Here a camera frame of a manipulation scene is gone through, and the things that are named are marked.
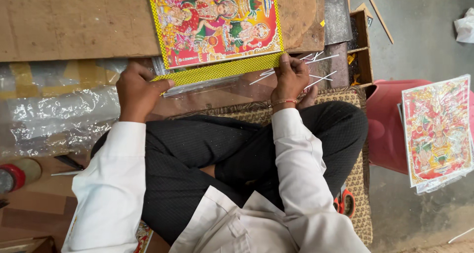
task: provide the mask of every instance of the metal sheet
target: metal sheet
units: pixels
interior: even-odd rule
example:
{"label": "metal sheet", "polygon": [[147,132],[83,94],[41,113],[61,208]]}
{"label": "metal sheet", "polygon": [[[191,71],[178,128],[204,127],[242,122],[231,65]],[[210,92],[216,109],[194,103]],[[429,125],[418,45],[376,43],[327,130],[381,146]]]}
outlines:
{"label": "metal sheet", "polygon": [[325,45],[352,39],[349,5],[347,0],[324,0]]}

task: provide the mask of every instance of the patterned mat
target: patterned mat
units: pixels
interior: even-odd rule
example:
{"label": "patterned mat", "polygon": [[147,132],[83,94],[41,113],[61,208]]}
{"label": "patterned mat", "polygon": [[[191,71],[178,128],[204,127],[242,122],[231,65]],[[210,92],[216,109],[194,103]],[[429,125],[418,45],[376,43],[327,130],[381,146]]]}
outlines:
{"label": "patterned mat", "polygon": [[[339,88],[320,91],[315,104],[336,100],[349,102],[365,112],[365,92],[360,88],[347,87],[343,89]],[[169,117],[168,119],[174,120],[192,115],[212,115],[266,125],[271,122],[272,116],[272,109],[268,107],[269,104],[269,101],[252,102],[191,112]],[[369,205],[369,163],[367,143],[360,152],[357,162],[346,180],[346,186],[347,189],[352,192],[355,199],[355,213],[351,219],[354,231],[364,244],[369,245],[372,243],[372,222],[370,218]]]}

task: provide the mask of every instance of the black trousers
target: black trousers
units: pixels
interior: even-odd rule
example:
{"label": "black trousers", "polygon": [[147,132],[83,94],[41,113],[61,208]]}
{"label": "black trousers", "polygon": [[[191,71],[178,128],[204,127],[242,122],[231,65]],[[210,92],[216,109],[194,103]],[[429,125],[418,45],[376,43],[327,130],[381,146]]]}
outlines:
{"label": "black trousers", "polygon": [[[356,106],[340,101],[311,106],[300,115],[322,141],[324,179],[335,197],[362,149],[367,118]],[[104,134],[97,141],[91,157],[106,138]],[[146,123],[145,146],[142,219],[170,245],[187,226],[209,186],[240,207],[257,190],[284,210],[271,125],[212,116],[154,121]],[[211,164],[216,164],[216,178],[199,170]]]}

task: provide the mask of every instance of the white stick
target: white stick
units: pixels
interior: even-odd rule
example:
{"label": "white stick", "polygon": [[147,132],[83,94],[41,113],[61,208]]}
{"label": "white stick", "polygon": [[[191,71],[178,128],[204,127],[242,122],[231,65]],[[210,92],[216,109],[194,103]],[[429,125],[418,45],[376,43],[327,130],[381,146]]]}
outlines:
{"label": "white stick", "polygon": [[266,73],[262,73],[260,74],[260,76],[265,76],[265,75],[270,75],[270,74],[274,74],[275,71],[272,71],[272,72],[266,72]]}
{"label": "white stick", "polygon": [[456,236],[455,238],[449,240],[448,244],[450,244],[451,242],[453,242],[455,239],[462,237],[462,236],[465,235],[466,233],[471,232],[472,230],[474,230],[474,228],[471,228],[469,231],[463,232],[462,234],[460,234],[460,235]]}
{"label": "white stick", "polygon": [[313,53],[311,53],[311,54],[309,54],[309,55],[307,55],[307,56],[305,56],[305,57],[302,57],[302,58],[300,58],[299,60],[303,60],[303,59],[307,58],[308,56],[311,56],[312,54],[313,54]]}
{"label": "white stick", "polygon": [[332,81],[332,79],[323,78],[323,77],[319,77],[319,76],[314,76],[314,75],[311,75],[311,74],[310,74],[310,76],[311,76],[311,77],[316,77],[316,78],[321,78],[321,79],[324,79],[324,80],[329,80],[329,81]]}
{"label": "white stick", "polygon": [[262,72],[262,74],[267,74],[267,73],[272,72],[272,71],[273,71],[273,69],[269,69],[269,70],[266,70],[266,71]]}
{"label": "white stick", "polygon": [[323,54],[323,53],[324,53],[324,51],[321,51],[321,52],[319,52],[319,53],[316,53],[316,55],[312,58],[312,60],[316,60],[316,58],[317,58],[319,55]]}
{"label": "white stick", "polygon": [[272,74],[273,74],[273,73],[270,73],[269,75],[266,75],[266,76],[264,76],[264,77],[262,77],[262,78],[256,80],[255,82],[250,83],[249,85],[253,85],[254,83],[256,83],[256,82],[258,82],[258,81],[261,81],[261,80],[265,79],[266,77],[268,77],[268,76],[270,76],[270,75],[272,75]]}
{"label": "white stick", "polygon": [[309,86],[306,86],[304,89],[306,89],[306,88],[308,88],[308,87],[311,87],[311,86],[313,86],[314,84],[319,83],[319,81],[322,81],[323,79],[326,79],[327,77],[329,77],[329,76],[335,74],[336,72],[337,72],[337,71],[334,71],[334,72],[332,72],[332,73],[330,73],[330,74],[324,76],[322,79],[319,79],[319,80],[315,81],[314,83],[310,84]]}
{"label": "white stick", "polygon": [[325,59],[328,59],[328,58],[331,58],[331,57],[336,57],[336,56],[339,56],[339,54],[334,55],[334,56],[324,57],[322,59],[313,60],[313,61],[310,61],[310,62],[306,62],[306,64],[313,63],[313,62],[318,62],[318,61],[325,60]]}

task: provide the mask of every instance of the bare foot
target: bare foot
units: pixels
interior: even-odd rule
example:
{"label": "bare foot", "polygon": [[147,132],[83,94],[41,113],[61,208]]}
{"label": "bare foot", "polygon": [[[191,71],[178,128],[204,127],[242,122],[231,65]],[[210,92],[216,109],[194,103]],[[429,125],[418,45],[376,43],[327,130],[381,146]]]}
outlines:
{"label": "bare foot", "polygon": [[309,92],[306,94],[306,96],[303,98],[303,100],[301,100],[301,102],[299,102],[296,105],[296,109],[302,110],[302,109],[305,109],[307,107],[313,106],[314,101],[316,100],[316,98],[317,98],[317,86],[314,85],[310,88]]}

